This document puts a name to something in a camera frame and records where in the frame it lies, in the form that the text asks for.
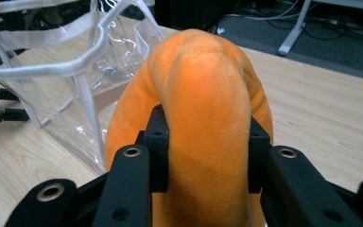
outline plush fabric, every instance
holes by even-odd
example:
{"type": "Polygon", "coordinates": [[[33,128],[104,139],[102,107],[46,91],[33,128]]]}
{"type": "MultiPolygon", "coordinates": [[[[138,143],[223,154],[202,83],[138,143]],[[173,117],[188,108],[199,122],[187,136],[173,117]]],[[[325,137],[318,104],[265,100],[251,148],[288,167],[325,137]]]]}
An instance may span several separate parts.
{"type": "Polygon", "coordinates": [[[260,80],[227,40],[185,30],[160,43],[121,96],[108,128],[108,169],[133,144],[162,103],[169,126],[169,183],[153,196],[154,226],[262,225],[258,196],[249,200],[251,115],[272,137],[260,80]]]}

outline orange plush toy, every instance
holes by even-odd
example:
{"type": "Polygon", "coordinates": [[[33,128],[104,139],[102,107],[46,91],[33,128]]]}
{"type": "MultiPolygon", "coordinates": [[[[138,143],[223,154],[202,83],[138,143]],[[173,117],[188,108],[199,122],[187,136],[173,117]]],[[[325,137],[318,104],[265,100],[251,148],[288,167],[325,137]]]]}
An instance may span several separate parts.
{"type": "Polygon", "coordinates": [[[264,226],[248,194],[251,115],[272,138],[262,84],[225,39],[181,31],[159,44],[121,96],[108,128],[108,169],[135,142],[154,106],[169,127],[168,190],[153,195],[153,226],[264,226]]]}

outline gray carpet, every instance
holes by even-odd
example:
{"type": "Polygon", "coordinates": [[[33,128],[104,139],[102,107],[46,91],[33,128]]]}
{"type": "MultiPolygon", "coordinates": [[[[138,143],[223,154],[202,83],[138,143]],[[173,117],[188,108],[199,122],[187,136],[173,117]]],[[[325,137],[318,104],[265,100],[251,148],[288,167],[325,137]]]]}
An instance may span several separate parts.
{"type": "MultiPolygon", "coordinates": [[[[284,28],[294,26],[291,22],[270,24],[242,17],[222,17],[217,25],[225,29],[220,36],[233,43],[273,55],[277,55],[290,31],[284,28]]],[[[339,32],[319,23],[307,23],[286,58],[363,78],[363,31],[360,36],[339,32]]]]}

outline light wood surface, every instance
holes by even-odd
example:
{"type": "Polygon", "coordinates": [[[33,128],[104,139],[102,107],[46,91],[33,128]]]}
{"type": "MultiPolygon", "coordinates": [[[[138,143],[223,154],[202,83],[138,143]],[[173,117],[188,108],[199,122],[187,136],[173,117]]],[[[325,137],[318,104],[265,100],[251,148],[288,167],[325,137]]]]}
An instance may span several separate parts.
{"type": "MultiPolygon", "coordinates": [[[[299,149],[328,181],[356,191],[363,181],[363,79],[243,50],[268,95],[274,144],[299,149]]],[[[20,107],[0,100],[0,109],[11,106],[20,107]]],[[[66,178],[82,185],[96,176],[30,121],[0,123],[0,226],[36,184],[66,178]]]]}

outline clear plastic bag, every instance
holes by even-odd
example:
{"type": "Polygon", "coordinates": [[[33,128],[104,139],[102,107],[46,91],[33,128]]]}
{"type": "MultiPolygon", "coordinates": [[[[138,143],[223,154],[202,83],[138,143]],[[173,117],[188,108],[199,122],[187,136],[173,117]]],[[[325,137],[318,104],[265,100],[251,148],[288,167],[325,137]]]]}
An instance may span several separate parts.
{"type": "Polygon", "coordinates": [[[143,0],[0,3],[0,83],[30,119],[105,172],[106,129],[130,79],[164,35],[143,0]]]}

